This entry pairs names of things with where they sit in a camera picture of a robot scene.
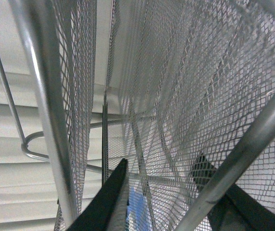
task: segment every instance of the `metal frame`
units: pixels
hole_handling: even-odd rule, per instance
[[[0,78],[19,134],[21,150],[30,158],[51,162],[64,220],[66,225],[69,226],[77,218],[78,213],[65,131],[61,81],[59,78],[60,65],[57,55],[59,49],[55,46],[58,40],[55,32],[55,19],[52,17],[54,15],[53,9],[49,1],[45,0],[37,2],[11,0],[10,5],[19,27],[20,36],[26,47],[31,74],[36,77],[36,97],[44,133],[47,134],[45,139],[50,155],[40,154],[28,149],[30,141],[44,137],[44,133],[39,131],[25,137],[1,59]],[[102,123],[93,123],[91,129],[101,126]],[[87,165],[86,170],[96,173],[102,172],[101,167],[93,165]]]
[[[275,0],[258,2],[275,18]],[[204,187],[176,231],[193,231],[274,138],[275,94]]]

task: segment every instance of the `chrome metal rod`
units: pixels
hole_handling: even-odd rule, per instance
[[[32,141],[33,139],[39,138],[39,137],[44,137],[43,131],[39,131],[39,132],[30,134],[29,136],[26,137],[26,143],[22,143],[21,149],[28,157],[30,157],[32,159],[49,162],[50,159],[49,159],[48,155],[36,153],[36,152],[33,152],[28,149],[29,142]]]
[[[6,74],[5,74],[4,69],[3,69],[1,59],[0,59],[0,78],[1,78],[1,83],[2,83],[3,89],[6,93],[6,97],[7,97],[7,101],[8,101],[8,104],[9,104],[11,114],[14,117],[15,126],[16,126],[16,129],[17,129],[17,132],[18,132],[18,136],[20,137],[21,143],[25,144],[26,143],[25,135],[23,133],[22,125],[21,125],[20,119],[19,119],[18,114],[17,114],[17,110],[16,110],[16,107],[15,107],[15,104],[14,104],[14,100],[13,100],[11,91],[10,91],[10,87],[9,87],[9,83],[8,83]]]
[[[39,114],[65,225],[78,217],[62,99],[59,41],[49,0],[9,1],[33,76]]]
[[[275,18],[275,0],[258,2]],[[201,191],[176,231],[193,231],[274,138],[275,94]]]

